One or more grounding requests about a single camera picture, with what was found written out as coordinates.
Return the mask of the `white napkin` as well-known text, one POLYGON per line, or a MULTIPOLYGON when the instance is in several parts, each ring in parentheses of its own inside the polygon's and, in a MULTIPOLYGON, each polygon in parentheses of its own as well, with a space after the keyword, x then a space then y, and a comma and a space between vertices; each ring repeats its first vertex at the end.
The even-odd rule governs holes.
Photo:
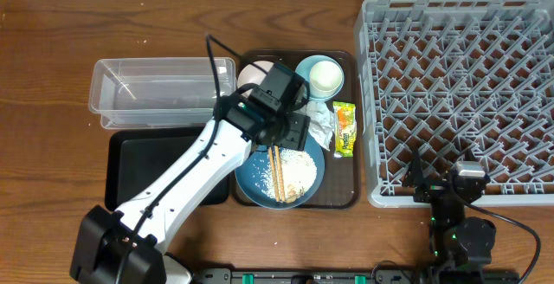
POLYGON ((321 147, 329 151, 335 127, 334 113, 325 103, 317 101, 309 101, 299 113, 310 118, 308 132, 321 147))

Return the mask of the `yellow green snack wrapper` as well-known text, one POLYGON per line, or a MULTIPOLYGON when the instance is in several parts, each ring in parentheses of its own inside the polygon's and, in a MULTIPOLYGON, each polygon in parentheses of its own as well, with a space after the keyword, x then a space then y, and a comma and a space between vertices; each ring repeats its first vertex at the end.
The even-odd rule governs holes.
POLYGON ((356 106, 352 103, 333 101, 335 115, 335 158, 351 158, 357 137, 356 106))

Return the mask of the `cream white cup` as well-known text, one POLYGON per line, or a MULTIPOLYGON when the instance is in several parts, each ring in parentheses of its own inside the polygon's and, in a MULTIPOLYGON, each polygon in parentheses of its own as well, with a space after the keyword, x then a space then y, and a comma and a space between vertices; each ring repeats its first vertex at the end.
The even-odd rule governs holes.
POLYGON ((310 92, 313 98, 325 98, 336 93, 343 82, 343 71, 333 61, 320 61, 309 73, 310 92))

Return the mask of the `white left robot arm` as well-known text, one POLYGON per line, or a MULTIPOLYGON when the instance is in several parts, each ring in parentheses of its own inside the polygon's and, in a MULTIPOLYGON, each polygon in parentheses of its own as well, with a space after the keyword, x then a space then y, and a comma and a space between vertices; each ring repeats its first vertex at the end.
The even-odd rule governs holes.
POLYGON ((191 282, 191 272, 167 249, 190 213, 257 143, 228 121, 211 119, 153 184, 113 212, 97 205, 83 217, 70 276, 79 283, 191 282))

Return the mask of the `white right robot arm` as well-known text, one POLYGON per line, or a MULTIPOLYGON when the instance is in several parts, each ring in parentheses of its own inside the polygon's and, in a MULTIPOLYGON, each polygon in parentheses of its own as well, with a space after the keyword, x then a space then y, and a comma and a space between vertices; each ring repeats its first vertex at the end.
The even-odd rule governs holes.
POLYGON ((413 283, 483 283, 483 267, 492 262, 495 225, 467 216, 465 208, 481 198, 490 182, 475 161, 458 161, 443 176, 425 176, 417 150, 403 180, 414 189, 413 200, 431 208, 429 249, 435 260, 412 276, 413 283))

